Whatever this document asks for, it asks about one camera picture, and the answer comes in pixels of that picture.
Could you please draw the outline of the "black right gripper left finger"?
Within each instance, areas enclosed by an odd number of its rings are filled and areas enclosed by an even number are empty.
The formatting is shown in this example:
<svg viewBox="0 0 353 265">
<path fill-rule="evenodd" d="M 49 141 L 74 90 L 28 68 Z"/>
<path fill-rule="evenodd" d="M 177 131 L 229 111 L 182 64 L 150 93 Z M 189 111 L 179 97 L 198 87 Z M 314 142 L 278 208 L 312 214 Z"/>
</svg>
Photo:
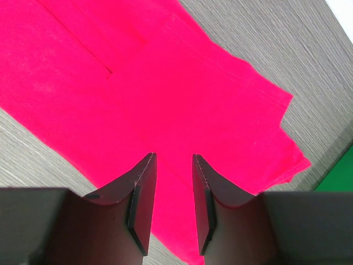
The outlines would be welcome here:
<svg viewBox="0 0 353 265">
<path fill-rule="evenodd" d="M 1 189 L 2 264 L 142 264 L 157 155 L 79 196 L 67 188 Z"/>
</svg>

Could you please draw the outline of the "hot pink t shirt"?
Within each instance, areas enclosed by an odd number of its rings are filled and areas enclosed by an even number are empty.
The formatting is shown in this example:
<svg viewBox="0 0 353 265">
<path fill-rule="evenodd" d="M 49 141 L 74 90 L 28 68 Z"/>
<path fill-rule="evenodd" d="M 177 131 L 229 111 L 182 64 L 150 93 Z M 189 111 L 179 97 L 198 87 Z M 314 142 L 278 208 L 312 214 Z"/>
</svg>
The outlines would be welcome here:
<svg viewBox="0 0 353 265">
<path fill-rule="evenodd" d="M 291 100 L 178 1 L 1 2 L 1 108 L 97 187 L 155 152 L 152 234 L 188 264 L 192 156 L 254 195 L 291 181 Z"/>
</svg>

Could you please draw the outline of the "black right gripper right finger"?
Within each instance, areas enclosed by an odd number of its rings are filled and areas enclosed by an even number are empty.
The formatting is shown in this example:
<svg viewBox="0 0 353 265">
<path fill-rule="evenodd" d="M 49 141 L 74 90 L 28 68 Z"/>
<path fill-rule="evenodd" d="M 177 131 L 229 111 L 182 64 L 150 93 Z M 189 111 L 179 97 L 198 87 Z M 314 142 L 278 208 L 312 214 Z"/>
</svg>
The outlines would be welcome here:
<svg viewBox="0 0 353 265">
<path fill-rule="evenodd" d="M 252 195 L 192 158 L 199 254 L 206 264 L 351 264 L 352 193 Z"/>
</svg>

